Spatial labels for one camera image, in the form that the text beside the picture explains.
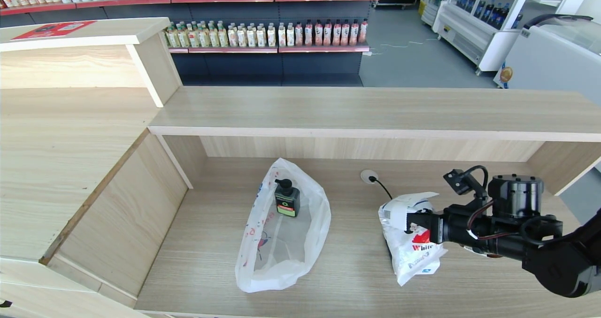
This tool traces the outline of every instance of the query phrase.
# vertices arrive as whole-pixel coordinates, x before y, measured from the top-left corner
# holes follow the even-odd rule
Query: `blue bottle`
[[[476,18],[480,18],[480,16],[482,15],[482,10],[484,10],[485,8],[485,5],[486,0],[481,0],[478,6],[476,7],[476,11],[474,12],[474,16],[476,16]]]

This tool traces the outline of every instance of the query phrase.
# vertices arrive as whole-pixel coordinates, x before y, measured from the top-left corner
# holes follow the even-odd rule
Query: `juice bottle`
[[[305,25],[305,46],[311,46],[313,44],[313,25],[311,20],[307,20]]]
[[[350,36],[348,38],[348,44],[350,46],[355,46],[357,44],[357,37],[359,36],[359,24],[357,20],[353,21],[353,24],[350,26]]]
[[[332,46],[340,46],[341,33],[342,33],[342,25],[340,25],[340,20],[336,20],[336,24],[333,27]]]
[[[324,44],[324,27],[322,21],[317,20],[315,24],[315,45],[321,46],[322,44]]]
[[[332,23],[328,19],[324,25],[324,46],[330,46],[330,44],[332,44]]]
[[[359,26],[359,38],[357,39],[357,41],[359,42],[359,44],[363,44],[363,43],[365,43],[366,39],[367,39],[367,18],[363,19],[363,22]]]

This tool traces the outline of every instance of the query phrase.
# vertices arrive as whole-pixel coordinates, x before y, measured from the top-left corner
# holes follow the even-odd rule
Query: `plastic bag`
[[[300,190],[296,217],[277,212],[276,179],[290,179]],[[259,186],[242,235],[236,284],[244,292],[283,290],[296,284],[324,247],[332,215],[324,189],[298,166],[278,159]]]
[[[403,194],[382,205],[378,211],[392,255],[394,274],[400,286],[414,275],[434,273],[440,266],[439,258],[447,252],[442,244],[430,242],[430,230],[416,224],[410,224],[407,228],[407,214],[423,209],[432,210],[427,198],[434,196],[438,194]]]

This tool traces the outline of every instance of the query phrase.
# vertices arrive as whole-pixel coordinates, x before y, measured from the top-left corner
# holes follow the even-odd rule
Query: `wooden panel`
[[[142,44],[128,45],[127,51],[154,103],[162,108],[178,87],[182,86],[182,80],[167,50],[162,33],[154,35]]]
[[[97,277],[93,277],[89,273],[83,271],[80,267],[76,267],[73,263],[69,263],[64,257],[59,254],[55,254],[50,262],[48,263],[49,269],[52,271],[69,278],[82,286],[89,288],[94,292],[98,292],[102,285],[101,280]]]
[[[528,164],[552,194],[564,192],[601,161],[601,143],[546,142]]]
[[[0,288],[0,297],[44,318],[147,318],[140,312],[92,292],[6,283]]]
[[[505,89],[181,87],[156,134],[601,142],[579,93]]]
[[[2,255],[38,260],[158,109],[145,88],[3,89]]]
[[[38,262],[0,258],[0,282],[43,286],[62,290],[94,292],[81,283],[70,280]]]
[[[414,277],[403,287],[397,284],[378,220],[378,207],[388,197],[378,185],[363,183],[359,173],[375,170],[393,195],[438,192],[431,202],[442,209],[472,200],[471,195],[457,196],[442,178],[445,172],[465,170],[472,163],[292,162],[321,184],[331,204],[328,238],[309,274],[282,291],[248,294],[238,289],[234,266],[240,240],[257,184],[273,159],[209,158],[200,187],[189,190],[182,202],[135,309],[174,316],[180,312],[287,318],[395,317],[399,312],[406,317],[464,318],[481,316],[483,307],[492,318],[524,312],[549,318],[590,317],[601,312],[599,293],[559,297],[523,271],[521,262],[482,258],[453,243],[445,243],[449,252],[436,274]],[[491,174],[532,172],[525,163],[482,163]],[[579,225],[558,197],[544,194],[542,209],[563,220],[566,233]]]
[[[156,136],[123,164],[59,253],[136,296],[187,191]]]
[[[2,88],[146,87],[125,46],[2,53]]]
[[[182,168],[192,188],[197,187],[207,153],[198,136],[163,136],[173,159]]]
[[[209,157],[526,162],[543,142],[202,136],[202,144]]]
[[[128,296],[107,284],[102,284],[100,289],[98,290],[98,293],[103,295],[104,297],[116,301],[117,303],[122,303],[123,305],[129,308],[133,308],[133,306],[136,305],[135,298],[132,298],[131,296]]]

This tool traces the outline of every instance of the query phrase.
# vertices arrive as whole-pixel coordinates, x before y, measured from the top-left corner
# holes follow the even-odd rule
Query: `floor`
[[[416,6],[380,6],[369,19],[371,54],[359,72],[366,87],[497,88],[496,72],[475,75],[475,65],[422,23]],[[593,168],[562,195],[580,223],[601,207],[601,172]]]

